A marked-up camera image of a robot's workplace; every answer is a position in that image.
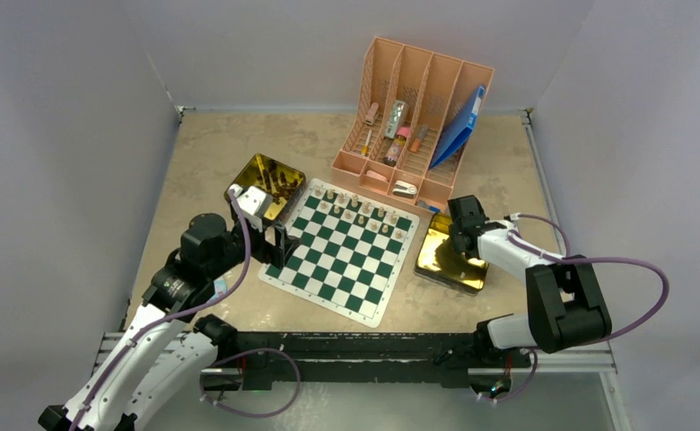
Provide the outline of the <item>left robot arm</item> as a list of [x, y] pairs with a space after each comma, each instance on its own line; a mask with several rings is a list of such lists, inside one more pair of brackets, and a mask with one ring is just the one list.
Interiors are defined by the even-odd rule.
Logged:
[[244, 349], [241, 333], [222, 319], [198, 313], [234, 289], [217, 294], [214, 282], [253, 260], [279, 268], [292, 257], [298, 238], [276, 224], [276, 241], [246, 214], [233, 211], [229, 228], [218, 214], [195, 216], [178, 249], [153, 276], [141, 306], [118, 345], [84, 387], [64, 405], [50, 405], [38, 423], [45, 430], [140, 430], [169, 397], [203, 368], [225, 367], [264, 354]]

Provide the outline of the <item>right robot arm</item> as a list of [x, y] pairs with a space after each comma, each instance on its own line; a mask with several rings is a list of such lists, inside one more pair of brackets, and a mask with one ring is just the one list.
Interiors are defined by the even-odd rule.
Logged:
[[519, 237], [513, 221], [489, 218], [473, 195], [450, 199], [448, 209], [452, 248], [497, 266], [526, 289], [526, 313], [478, 323], [473, 352], [480, 363], [495, 365], [515, 348], [555, 353], [611, 334], [598, 278], [584, 257], [567, 259], [534, 248]]

